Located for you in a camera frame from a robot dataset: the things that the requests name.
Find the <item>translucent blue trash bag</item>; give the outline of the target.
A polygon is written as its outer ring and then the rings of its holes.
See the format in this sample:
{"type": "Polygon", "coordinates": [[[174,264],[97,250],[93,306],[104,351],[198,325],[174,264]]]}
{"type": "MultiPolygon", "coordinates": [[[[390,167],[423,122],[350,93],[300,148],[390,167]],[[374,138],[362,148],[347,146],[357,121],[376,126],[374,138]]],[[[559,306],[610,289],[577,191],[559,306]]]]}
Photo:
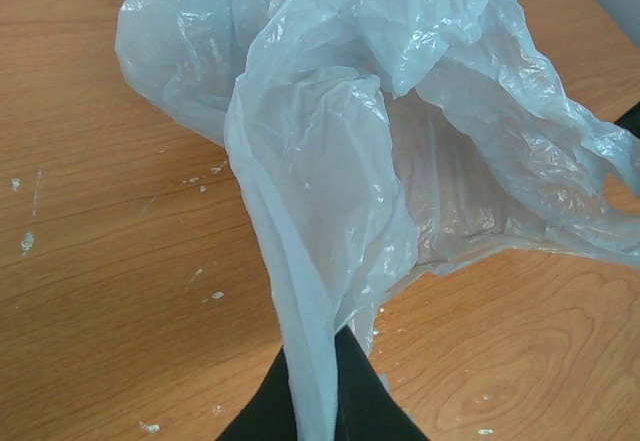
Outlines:
{"type": "Polygon", "coordinates": [[[422,274],[506,249],[637,266],[639,142],[571,100],[518,0],[125,0],[127,83],[223,146],[271,284],[302,440],[334,337],[422,274]]]}

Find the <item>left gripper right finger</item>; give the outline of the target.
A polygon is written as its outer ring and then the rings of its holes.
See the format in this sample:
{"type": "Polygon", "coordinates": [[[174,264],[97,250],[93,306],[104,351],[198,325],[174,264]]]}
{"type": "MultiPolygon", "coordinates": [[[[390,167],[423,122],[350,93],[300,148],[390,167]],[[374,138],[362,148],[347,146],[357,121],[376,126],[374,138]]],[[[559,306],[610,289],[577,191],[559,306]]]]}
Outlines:
{"type": "Polygon", "coordinates": [[[336,440],[424,440],[393,400],[350,328],[335,337],[338,367],[336,440]]]}

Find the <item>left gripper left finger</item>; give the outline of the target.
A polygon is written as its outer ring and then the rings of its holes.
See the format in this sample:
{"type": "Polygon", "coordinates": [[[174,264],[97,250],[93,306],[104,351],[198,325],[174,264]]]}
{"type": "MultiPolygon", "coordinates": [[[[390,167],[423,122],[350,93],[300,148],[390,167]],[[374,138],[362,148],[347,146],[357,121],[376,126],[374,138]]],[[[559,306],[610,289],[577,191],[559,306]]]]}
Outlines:
{"type": "Polygon", "coordinates": [[[247,405],[219,441],[296,440],[297,428],[284,350],[280,349],[247,405]]]}

